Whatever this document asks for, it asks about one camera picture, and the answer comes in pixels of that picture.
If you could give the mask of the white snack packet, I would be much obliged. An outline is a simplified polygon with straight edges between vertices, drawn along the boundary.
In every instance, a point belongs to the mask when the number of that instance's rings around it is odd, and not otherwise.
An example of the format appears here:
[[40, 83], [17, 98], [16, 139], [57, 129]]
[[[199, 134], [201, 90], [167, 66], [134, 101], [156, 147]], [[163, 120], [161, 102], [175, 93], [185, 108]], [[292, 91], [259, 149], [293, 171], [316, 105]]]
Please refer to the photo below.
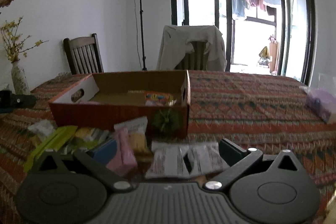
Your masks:
[[154, 141], [151, 144], [154, 157], [150, 168], [145, 174], [145, 178], [190, 178], [191, 175], [183, 159], [189, 149], [190, 146], [188, 144]]
[[229, 168], [219, 154], [218, 143], [191, 145], [183, 161], [190, 176], [218, 173]]

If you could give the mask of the white floral vase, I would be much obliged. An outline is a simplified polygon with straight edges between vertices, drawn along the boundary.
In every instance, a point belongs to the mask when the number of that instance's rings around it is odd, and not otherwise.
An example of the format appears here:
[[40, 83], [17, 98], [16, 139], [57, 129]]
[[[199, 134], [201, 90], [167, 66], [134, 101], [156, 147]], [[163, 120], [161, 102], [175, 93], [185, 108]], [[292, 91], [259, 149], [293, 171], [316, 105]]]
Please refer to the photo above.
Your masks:
[[16, 94], [30, 95], [30, 88], [26, 79], [25, 71], [20, 65], [20, 60], [12, 63], [11, 78]]

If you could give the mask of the chair with draped cloth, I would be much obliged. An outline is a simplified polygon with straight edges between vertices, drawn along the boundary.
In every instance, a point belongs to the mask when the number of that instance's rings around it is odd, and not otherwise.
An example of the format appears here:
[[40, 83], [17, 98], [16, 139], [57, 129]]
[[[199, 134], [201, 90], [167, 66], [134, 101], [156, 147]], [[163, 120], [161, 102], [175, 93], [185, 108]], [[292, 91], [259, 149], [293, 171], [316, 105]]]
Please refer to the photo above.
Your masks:
[[206, 71], [208, 53], [206, 51], [206, 42], [191, 42], [193, 51], [186, 53], [185, 57], [175, 67], [176, 70]]

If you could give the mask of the cookie snack packet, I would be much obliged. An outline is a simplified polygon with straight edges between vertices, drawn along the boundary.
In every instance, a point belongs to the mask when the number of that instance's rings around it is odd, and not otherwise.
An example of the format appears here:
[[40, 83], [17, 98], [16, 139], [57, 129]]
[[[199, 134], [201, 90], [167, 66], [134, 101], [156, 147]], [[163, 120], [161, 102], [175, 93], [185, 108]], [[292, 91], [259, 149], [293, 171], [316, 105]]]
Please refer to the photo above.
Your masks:
[[147, 117], [139, 117], [114, 125], [114, 130], [127, 129], [127, 139], [135, 156], [150, 156], [151, 151], [147, 146], [146, 128]]

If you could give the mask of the dark wooden chair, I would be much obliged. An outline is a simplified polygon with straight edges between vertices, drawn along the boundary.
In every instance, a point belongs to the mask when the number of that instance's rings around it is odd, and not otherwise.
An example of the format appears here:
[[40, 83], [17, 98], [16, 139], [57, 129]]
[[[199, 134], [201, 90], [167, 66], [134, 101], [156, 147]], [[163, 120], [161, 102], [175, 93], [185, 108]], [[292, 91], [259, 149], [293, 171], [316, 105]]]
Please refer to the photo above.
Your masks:
[[72, 75], [104, 72], [97, 34], [74, 39], [65, 38], [63, 47]]

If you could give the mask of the red cardboard box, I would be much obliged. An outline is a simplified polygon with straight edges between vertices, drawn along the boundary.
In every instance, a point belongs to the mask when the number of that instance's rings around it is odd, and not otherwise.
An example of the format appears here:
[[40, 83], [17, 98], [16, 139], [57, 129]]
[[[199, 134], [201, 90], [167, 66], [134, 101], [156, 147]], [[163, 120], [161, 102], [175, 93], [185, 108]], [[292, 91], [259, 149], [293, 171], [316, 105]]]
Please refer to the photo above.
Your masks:
[[[145, 92], [170, 93], [174, 106], [146, 106]], [[190, 110], [188, 71], [93, 73], [49, 101], [58, 126], [111, 130], [114, 125], [147, 117], [153, 138], [184, 139]]]

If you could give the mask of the colourful snack in box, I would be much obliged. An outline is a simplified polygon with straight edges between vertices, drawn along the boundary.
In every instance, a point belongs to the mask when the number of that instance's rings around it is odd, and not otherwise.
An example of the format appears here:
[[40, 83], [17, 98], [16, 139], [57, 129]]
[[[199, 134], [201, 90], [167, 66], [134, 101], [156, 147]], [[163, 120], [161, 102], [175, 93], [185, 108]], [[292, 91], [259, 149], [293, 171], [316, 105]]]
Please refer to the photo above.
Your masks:
[[170, 93], [145, 92], [146, 106], [174, 106], [177, 100]]

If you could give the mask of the long green snack packet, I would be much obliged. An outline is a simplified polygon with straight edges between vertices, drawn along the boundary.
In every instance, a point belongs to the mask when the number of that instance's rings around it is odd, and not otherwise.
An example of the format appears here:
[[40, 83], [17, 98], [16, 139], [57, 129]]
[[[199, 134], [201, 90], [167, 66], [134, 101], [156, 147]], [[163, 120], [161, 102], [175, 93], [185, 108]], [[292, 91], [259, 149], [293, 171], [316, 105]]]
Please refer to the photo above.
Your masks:
[[75, 135], [76, 131], [77, 126], [64, 126], [56, 129], [54, 133], [32, 151], [23, 167], [23, 171], [27, 173], [33, 167], [34, 162], [37, 161], [47, 149], [59, 151], [60, 148]]

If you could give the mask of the yellow flower branches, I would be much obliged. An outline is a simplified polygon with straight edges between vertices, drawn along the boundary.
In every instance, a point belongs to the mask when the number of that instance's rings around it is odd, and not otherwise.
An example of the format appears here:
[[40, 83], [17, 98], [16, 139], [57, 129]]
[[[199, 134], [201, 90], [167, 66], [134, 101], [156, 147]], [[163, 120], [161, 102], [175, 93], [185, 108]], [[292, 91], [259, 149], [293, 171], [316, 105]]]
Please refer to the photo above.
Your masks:
[[25, 48], [25, 42], [32, 38], [32, 36], [23, 36], [23, 34], [19, 32], [22, 21], [23, 17], [20, 16], [17, 20], [11, 22], [5, 21], [5, 23], [1, 25], [3, 47], [6, 52], [6, 57], [11, 63], [19, 61], [20, 55], [27, 57], [28, 51], [48, 42], [48, 40], [37, 40], [31, 47]]

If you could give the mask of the beige draped garment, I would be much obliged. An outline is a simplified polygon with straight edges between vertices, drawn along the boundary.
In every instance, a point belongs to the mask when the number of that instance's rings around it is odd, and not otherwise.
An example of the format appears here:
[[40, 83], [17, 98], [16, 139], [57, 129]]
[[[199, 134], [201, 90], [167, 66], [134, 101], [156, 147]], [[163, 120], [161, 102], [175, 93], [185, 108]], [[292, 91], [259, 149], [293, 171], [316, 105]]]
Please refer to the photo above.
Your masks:
[[205, 45], [208, 71], [225, 71], [226, 50], [222, 33], [216, 26], [164, 26], [156, 69], [174, 69], [187, 53], [195, 52], [193, 42]]

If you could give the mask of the pink snack packet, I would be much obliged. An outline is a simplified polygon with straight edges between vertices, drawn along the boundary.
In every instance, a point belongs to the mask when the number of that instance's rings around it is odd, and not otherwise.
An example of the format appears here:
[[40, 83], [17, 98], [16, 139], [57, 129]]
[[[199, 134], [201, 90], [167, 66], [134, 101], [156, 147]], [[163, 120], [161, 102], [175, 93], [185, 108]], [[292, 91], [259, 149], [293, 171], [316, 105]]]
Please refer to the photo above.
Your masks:
[[106, 167], [119, 176], [125, 176], [131, 170], [137, 168], [137, 161], [129, 144], [127, 128], [117, 130], [114, 138], [117, 142], [116, 155], [108, 162]]

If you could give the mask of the patterned tablecloth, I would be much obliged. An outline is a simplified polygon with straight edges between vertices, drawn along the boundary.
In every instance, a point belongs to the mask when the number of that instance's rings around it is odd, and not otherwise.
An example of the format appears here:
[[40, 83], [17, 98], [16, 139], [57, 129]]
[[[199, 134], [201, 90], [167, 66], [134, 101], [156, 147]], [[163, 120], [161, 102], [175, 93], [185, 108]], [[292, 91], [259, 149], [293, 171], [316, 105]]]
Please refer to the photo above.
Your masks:
[[[25, 178], [23, 166], [34, 149], [28, 127], [52, 120], [49, 100], [82, 79], [62, 74], [33, 90], [37, 103], [1, 119], [1, 223], [20, 223], [14, 195]], [[321, 194], [315, 223], [326, 217], [335, 191], [335, 125], [305, 104], [300, 83], [281, 76], [190, 72], [191, 106], [186, 141], [230, 139], [256, 145], [266, 154], [291, 149]]]

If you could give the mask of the purple tissue pack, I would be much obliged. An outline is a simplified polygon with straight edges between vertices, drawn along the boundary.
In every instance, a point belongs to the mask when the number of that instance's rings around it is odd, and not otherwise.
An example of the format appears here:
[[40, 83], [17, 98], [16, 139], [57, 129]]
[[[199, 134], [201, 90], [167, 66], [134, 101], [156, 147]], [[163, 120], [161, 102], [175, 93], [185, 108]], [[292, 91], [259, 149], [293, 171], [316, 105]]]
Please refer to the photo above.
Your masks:
[[335, 124], [335, 76], [320, 73], [316, 88], [308, 86], [299, 88], [307, 94], [306, 105], [326, 124]]

